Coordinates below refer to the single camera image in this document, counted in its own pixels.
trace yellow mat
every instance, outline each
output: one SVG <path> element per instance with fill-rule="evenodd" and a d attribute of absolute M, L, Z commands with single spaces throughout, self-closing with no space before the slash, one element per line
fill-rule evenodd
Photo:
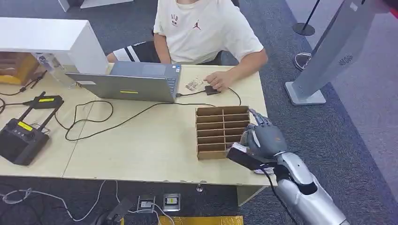
<path fill-rule="evenodd" d="M 243 217 L 172 217 L 176 225 L 243 225 Z M 172 225 L 169 218 L 161 216 L 161 225 Z"/>

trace white t-shirt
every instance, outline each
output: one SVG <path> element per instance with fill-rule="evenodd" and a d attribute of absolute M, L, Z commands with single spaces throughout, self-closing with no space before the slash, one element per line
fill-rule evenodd
<path fill-rule="evenodd" d="M 231 0 L 199 0 L 192 4 L 158 0 L 153 31 L 166 36 L 173 63 L 212 61 L 221 50 L 231 52 L 240 62 L 247 54 L 264 48 Z"/>

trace white stripe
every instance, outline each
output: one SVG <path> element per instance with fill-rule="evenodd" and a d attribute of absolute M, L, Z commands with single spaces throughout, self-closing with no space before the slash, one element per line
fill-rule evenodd
<path fill-rule="evenodd" d="M 124 48 L 114 51 L 113 54 L 118 61 L 131 61 Z"/>
<path fill-rule="evenodd" d="M 140 42 L 140 43 L 134 44 L 133 46 L 137 46 L 137 45 L 140 45 L 140 44 L 143 44 L 143 43 L 146 43 L 146 41 L 143 41 L 143 42 Z"/>
<path fill-rule="evenodd" d="M 140 60 L 139 60 L 136 52 L 134 51 L 133 47 L 128 46 L 127 49 L 129 50 L 129 52 L 130 52 L 131 56 L 133 57 L 134 61 L 135 62 L 140 62 Z"/>

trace blue carpet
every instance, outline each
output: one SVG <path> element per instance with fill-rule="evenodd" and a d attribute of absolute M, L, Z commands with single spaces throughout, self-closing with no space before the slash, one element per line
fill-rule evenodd
<path fill-rule="evenodd" d="M 137 0 L 133 3 L 85 10 L 72 8 L 67 13 L 62 11 L 57 1 L 45 2 L 44 6 L 34 0 L 2 0 L 0 16 L 88 19 L 106 53 L 151 38 L 150 29 L 156 11 L 155 0 Z M 398 224 L 397 202 L 333 87 L 328 84 L 322 89 L 327 99 L 325 105 L 290 104 L 283 85 L 299 75 L 299 71 L 292 64 L 294 55 L 309 51 L 310 46 L 304 37 L 291 30 L 291 25 L 296 21 L 285 1 L 241 0 L 240 3 L 241 11 L 268 52 L 269 62 L 260 71 L 268 115 L 283 131 L 290 148 L 299 151 L 298 155 L 351 224 Z M 236 61 L 230 54 L 224 54 L 223 63 L 234 65 Z M 89 210 L 100 185 L 100 181 L 93 180 L 1 177 L 0 181 L 19 188 L 33 187 L 62 196 L 76 217 L 83 216 Z M 105 184 L 103 195 L 93 214 L 116 205 L 115 185 L 112 183 Z M 7 190 L 9 189 L 6 187 L 0 187 L 2 193 Z M 264 190 L 249 203 L 238 208 L 234 187 L 206 186 L 203 193 L 197 193 L 195 186 L 187 184 L 120 182 L 121 197 L 154 194 L 161 198 L 165 192 L 180 192 L 183 195 L 182 211 L 174 215 L 243 215 L 246 225 L 291 224 L 270 189 Z M 42 201 L 46 206 L 43 224 L 89 224 L 92 219 L 90 216 L 82 223 L 73 223 L 63 209 L 52 209 L 61 204 L 50 198 L 32 199 L 39 214 Z M 0 203 L 0 214 L 7 209 L 8 205 Z M 7 211 L 1 222 L 21 225 L 34 220 L 31 210 L 24 205 L 17 205 Z M 155 224 L 153 216 L 148 219 L 145 215 L 130 216 L 128 221 L 132 224 Z"/>

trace wall socket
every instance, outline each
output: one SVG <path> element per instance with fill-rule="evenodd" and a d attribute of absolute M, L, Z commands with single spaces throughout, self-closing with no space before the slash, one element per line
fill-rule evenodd
<path fill-rule="evenodd" d="M 138 203 L 137 203 L 137 210 L 147 210 L 147 211 L 141 211 L 137 213 L 152 213 L 150 210 L 155 210 L 155 200 L 156 196 L 152 195 L 140 195 L 138 197 Z"/>

